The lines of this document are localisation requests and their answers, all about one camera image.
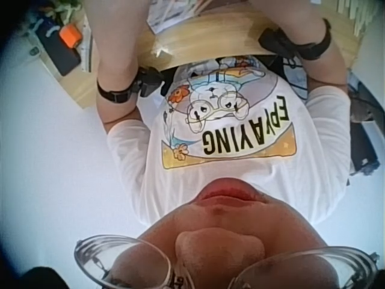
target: lips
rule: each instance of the lips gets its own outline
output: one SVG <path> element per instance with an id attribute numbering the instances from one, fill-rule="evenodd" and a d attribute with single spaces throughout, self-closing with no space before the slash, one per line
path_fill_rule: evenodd
<path id="1" fill-rule="evenodd" d="M 225 205 L 243 207 L 251 202 L 266 203 L 263 193 L 240 179 L 221 178 L 209 183 L 193 201 L 206 207 L 210 205 Z"/>

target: cartoon flower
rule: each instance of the cartoon flower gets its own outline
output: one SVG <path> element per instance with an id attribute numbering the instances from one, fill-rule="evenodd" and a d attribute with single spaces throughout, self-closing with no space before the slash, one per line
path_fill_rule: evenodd
<path id="1" fill-rule="evenodd" d="M 177 144 L 175 149 L 173 149 L 173 152 L 174 158 L 176 158 L 178 161 L 184 161 L 188 155 L 187 144 Z"/>
<path id="2" fill-rule="evenodd" d="M 181 85 L 177 87 L 173 92 L 171 92 L 170 96 L 168 97 L 168 101 L 171 103 L 180 103 L 183 98 L 188 96 L 190 94 L 189 91 L 189 85 Z"/>

